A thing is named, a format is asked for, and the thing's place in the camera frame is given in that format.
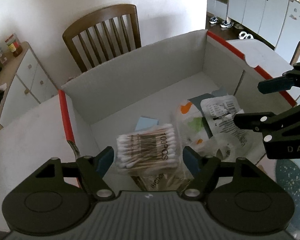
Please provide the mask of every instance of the cabinet door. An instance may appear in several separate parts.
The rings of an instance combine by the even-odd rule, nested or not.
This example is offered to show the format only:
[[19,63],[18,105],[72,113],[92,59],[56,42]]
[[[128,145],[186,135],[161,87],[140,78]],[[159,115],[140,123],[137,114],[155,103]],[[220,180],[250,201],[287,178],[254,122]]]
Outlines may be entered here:
[[245,7],[246,0],[229,0],[227,16],[239,23],[242,23]]
[[0,124],[5,127],[14,119],[17,119],[38,105],[37,100],[34,99],[18,77],[15,76],[3,105]]
[[265,11],[259,29],[259,35],[276,46],[284,18],[286,16],[289,0],[267,0]]
[[300,3],[290,0],[275,52],[290,63],[300,41]]
[[247,0],[242,25],[255,33],[259,32],[266,0]]
[[28,49],[17,70],[17,76],[29,89],[31,89],[37,65],[38,62],[36,58],[32,54],[32,51]]
[[58,94],[58,90],[56,87],[52,84],[52,82],[48,79],[47,80],[47,87],[46,87],[46,95],[45,99],[48,100],[50,98],[53,98]]
[[45,74],[41,66],[38,65],[37,71],[35,72],[31,92],[40,101],[40,103],[46,100],[47,81],[47,75]]

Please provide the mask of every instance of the jar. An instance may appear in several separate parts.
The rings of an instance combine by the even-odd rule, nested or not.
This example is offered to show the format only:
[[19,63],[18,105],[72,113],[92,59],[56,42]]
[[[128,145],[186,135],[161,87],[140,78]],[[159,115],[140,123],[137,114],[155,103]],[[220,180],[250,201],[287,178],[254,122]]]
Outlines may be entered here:
[[5,65],[8,62],[8,59],[5,56],[5,54],[3,53],[1,47],[0,47],[0,62],[1,62],[2,65]]
[[23,49],[18,42],[18,38],[15,34],[12,34],[8,39],[6,39],[5,43],[11,50],[14,57],[18,57],[22,53]]

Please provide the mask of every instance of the white wall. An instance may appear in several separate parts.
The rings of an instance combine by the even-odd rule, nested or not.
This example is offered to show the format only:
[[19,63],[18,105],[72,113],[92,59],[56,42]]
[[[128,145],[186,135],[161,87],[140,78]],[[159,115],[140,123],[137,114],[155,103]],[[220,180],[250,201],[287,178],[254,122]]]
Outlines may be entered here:
[[80,73],[62,40],[64,30],[83,15],[117,3],[137,6],[143,46],[205,28],[207,0],[0,0],[0,41],[16,32],[60,86]]

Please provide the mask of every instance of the white slipper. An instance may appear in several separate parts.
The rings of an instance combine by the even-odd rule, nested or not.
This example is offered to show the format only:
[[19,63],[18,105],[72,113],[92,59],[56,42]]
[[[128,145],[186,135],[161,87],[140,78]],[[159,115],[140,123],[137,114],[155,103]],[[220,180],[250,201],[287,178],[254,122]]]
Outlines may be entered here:
[[239,33],[239,39],[240,39],[240,40],[243,40],[247,35],[248,35],[248,34],[247,34],[246,32],[243,32],[243,31],[242,31],[242,32]]
[[247,40],[253,39],[253,36],[252,36],[251,34],[247,34],[247,35],[245,36],[245,39],[247,39]]

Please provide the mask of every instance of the floor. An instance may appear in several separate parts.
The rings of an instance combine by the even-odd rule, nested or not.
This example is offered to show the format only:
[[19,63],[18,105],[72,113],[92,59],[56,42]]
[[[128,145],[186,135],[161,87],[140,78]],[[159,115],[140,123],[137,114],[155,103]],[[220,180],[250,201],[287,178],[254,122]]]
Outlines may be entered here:
[[239,39],[239,33],[241,31],[245,31],[247,33],[251,33],[253,35],[253,38],[255,38],[256,40],[259,40],[261,42],[263,42],[264,44],[266,44],[268,47],[270,47],[271,49],[274,49],[274,46],[272,46],[270,43],[268,43],[266,40],[264,40],[263,38],[261,38],[260,36],[258,36],[256,33],[250,31],[248,28],[244,28],[243,30],[238,30],[234,27],[231,28],[221,28],[220,24],[211,24],[209,23],[210,20],[210,16],[207,15],[206,17],[206,29],[212,31],[214,34],[218,35],[219,37],[227,40],[237,40]]

